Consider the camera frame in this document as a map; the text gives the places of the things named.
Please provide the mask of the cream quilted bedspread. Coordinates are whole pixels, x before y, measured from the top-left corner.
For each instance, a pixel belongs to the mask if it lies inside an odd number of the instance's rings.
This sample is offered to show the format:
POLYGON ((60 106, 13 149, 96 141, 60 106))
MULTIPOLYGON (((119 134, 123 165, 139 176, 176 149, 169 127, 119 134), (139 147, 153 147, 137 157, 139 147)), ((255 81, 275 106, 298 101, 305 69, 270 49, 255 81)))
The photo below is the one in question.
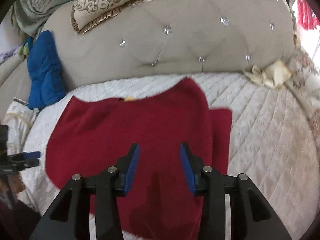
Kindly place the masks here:
MULTIPOLYGON (((228 174, 246 173, 272 205, 293 239, 300 239, 319 207, 319 153, 308 119, 287 88, 258 87, 239 73, 193 74, 210 107, 232 110, 228 174)), ((181 75, 107 81, 74 89, 42 110, 23 146, 45 153, 49 137, 72 97, 85 101, 159 94, 181 75)))

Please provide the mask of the grey-green damask bedding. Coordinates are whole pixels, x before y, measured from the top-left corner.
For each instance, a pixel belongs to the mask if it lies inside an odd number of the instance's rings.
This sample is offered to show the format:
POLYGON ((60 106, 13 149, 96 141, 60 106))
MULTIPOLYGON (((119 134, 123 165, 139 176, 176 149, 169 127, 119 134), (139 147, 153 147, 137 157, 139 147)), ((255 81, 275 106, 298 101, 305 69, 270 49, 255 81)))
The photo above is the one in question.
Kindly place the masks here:
POLYGON ((72 0, 16 0, 11 7, 11 23, 19 34, 36 37, 61 5, 72 0))

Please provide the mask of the dark red knit garment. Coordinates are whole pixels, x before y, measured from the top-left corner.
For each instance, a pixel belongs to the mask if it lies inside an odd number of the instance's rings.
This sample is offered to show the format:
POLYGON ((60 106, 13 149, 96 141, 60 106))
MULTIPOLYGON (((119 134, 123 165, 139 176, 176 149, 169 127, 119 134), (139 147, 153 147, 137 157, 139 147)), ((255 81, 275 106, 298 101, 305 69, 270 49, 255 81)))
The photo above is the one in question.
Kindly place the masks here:
POLYGON ((72 175, 96 175, 140 146, 129 195, 118 199, 121 227, 147 239, 196 239, 202 199, 188 190, 180 145, 221 173, 228 168, 232 112, 210 109, 185 78, 161 94, 133 101, 72 97, 46 150, 46 173, 58 188, 72 175))

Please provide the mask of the beige tufted headboard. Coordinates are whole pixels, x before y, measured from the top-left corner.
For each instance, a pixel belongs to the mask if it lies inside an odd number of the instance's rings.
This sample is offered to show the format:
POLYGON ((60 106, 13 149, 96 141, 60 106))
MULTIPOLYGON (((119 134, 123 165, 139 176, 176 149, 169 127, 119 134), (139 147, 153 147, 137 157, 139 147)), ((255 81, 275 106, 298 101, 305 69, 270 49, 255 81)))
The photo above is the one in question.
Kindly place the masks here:
POLYGON ((85 34, 71 26, 72 3, 52 10, 68 90, 156 74, 237 72, 288 61, 293 23, 285 0, 153 0, 130 5, 85 34))

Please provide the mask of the floral patterned duvet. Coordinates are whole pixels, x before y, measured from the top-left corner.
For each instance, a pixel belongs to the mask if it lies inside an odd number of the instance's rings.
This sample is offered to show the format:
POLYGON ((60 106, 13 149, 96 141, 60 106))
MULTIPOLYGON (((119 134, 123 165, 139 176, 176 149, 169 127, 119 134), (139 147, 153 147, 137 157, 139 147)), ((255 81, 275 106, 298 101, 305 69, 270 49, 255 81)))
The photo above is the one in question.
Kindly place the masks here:
POLYGON ((287 64, 292 76, 286 85, 294 94, 309 122, 319 149, 319 70, 307 53, 297 50, 287 64))

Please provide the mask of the blue quilted cushion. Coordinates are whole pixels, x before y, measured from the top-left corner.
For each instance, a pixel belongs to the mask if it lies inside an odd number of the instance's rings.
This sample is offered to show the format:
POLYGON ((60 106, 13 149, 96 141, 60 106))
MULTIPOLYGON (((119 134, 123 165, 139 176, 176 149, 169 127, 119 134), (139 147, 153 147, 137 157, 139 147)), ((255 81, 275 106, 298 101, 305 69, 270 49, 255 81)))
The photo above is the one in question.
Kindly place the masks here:
POLYGON ((38 36, 27 58, 27 69, 31 79, 30 109, 44 109, 65 97, 62 64, 51 31, 38 36))

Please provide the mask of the red hanging clothes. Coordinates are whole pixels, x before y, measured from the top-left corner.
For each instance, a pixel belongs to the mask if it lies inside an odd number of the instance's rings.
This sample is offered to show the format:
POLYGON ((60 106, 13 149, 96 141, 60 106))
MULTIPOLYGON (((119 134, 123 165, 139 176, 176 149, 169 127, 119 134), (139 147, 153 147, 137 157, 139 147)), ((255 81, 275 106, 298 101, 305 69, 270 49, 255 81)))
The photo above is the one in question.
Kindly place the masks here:
POLYGON ((298 10, 298 24, 303 27, 304 30, 313 30, 319 26, 319 19, 314 14, 310 5, 306 0, 296 0, 298 10))

